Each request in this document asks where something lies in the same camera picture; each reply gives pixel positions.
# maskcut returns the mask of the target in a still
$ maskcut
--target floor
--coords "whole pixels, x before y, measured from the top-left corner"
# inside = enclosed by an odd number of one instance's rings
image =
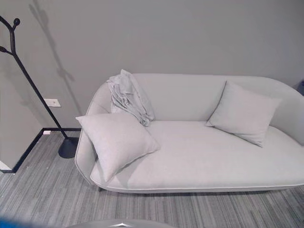
[[[78,136],[79,132],[70,132]],[[63,137],[43,135],[16,174],[0,173],[0,217],[43,227],[149,219],[178,228],[304,228],[304,187],[243,193],[123,194],[87,184]]]

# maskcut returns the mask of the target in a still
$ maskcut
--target black baseboard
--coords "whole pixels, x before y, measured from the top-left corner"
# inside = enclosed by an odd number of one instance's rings
[[[66,132],[79,132],[81,131],[81,128],[63,128],[64,131]],[[34,138],[34,140],[32,141],[32,143],[28,146],[28,148],[25,150],[25,152],[23,153],[23,155],[21,156],[21,158],[19,159],[19,161],[16,163],[16,165],[14,166],[14,168],[12,170],[1,170],[1,172],[3,173],[16,173],[17,170],[20,168],[20,165],[24,162],[24,160],[26,159],[26,157],[29,155],[29,153],[32,151],[32,149],[34,148],[34,146],[36,145],[36,143],[38,142],[38,140],[41,138],[41,136],[43,135],[44,131],[59,131],[58,128],[55,127],[50,127],[50,128],[42,128],[40,130],[40,132],[37,134],[37,136]]]
[[[59,131],[59,129],[56,127],[44,127],[44,128],[42,128],[42,130],[43,131]],[[79,132],[79,131],[81,131],[81,128],[70,127],[70,128],[63,128],[63,130],[65,132]]]

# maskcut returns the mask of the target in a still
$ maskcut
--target sofa seat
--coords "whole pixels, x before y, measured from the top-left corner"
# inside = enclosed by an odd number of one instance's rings
[[[105,182],[97,161],[91,180],[117,192],[215,192],[285,189],[304,183],[304,147],[270,126],[264,147],[205,126],[205,121],[153,121],[161,145]]]

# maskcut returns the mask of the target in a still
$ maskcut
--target sofa backrest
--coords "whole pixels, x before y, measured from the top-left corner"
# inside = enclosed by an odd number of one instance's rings
[[[304,97],[284,83],[257,76],[178,74],[134,74],[134,76],[150,98],[156,120],[208,120],[218,105],[227,80],[258,94],[280,98],[282,102],[270,125],[304,145]],[[107,92],[106,101],[100,105],[109,110],[109,103],[109,92]]]

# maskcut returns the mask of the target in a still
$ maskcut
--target sofa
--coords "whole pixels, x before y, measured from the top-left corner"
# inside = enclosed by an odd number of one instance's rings
[[[90,184],[125,193],[226,192],[287,189],[304,184],[304,98],[270,78],[179,74],[134,74],[155,113],[146,130],[161,149],[139,158],[105,182],[94,146],[81,131],[75,164]],[[281,103],[264,146],[206,127],[225,82]],[[86,115],[110,113],[103,84]]]

